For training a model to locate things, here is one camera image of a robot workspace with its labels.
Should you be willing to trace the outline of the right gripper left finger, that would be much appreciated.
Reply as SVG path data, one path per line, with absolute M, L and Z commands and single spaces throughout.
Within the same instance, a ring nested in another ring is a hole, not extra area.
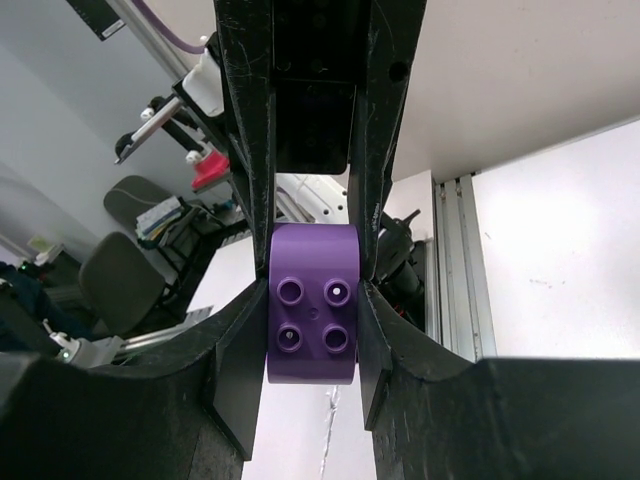
M 123 366 L 1 358 L 5 479 L 238 479 L 250 460 L 268 286 Z

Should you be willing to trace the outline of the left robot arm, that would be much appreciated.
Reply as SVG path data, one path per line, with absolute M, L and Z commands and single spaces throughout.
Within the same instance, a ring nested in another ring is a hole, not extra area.
M 374 275 L 426 5 L 218 1 L 232 185 L 267 270 L 275 211 L 351 223 Z

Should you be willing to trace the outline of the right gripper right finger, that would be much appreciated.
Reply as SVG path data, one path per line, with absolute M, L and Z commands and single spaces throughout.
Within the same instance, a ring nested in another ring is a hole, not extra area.
M 381 479 L 635 479 L 634 360 L 469 362 L 358 292 L 363 416 Z

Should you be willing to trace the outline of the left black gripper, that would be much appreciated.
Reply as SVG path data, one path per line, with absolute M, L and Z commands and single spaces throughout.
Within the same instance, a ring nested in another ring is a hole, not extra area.
M 425 3 L 214 6 L 234 188 L 253 232 L 256 274 L 267 276 L 275 214 L 273 20 L 276 171 L 340 174 L 350 148 L 349 220 L 358 232 L 360 277 L 372 279 Z

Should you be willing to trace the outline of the purple paw lego brick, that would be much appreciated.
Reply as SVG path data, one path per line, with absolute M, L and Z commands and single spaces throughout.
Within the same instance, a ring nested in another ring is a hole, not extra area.
M 359 280 L 359 242 L 353 225 L 274 227 L 268 301 L 270 383 L 353 381 Z

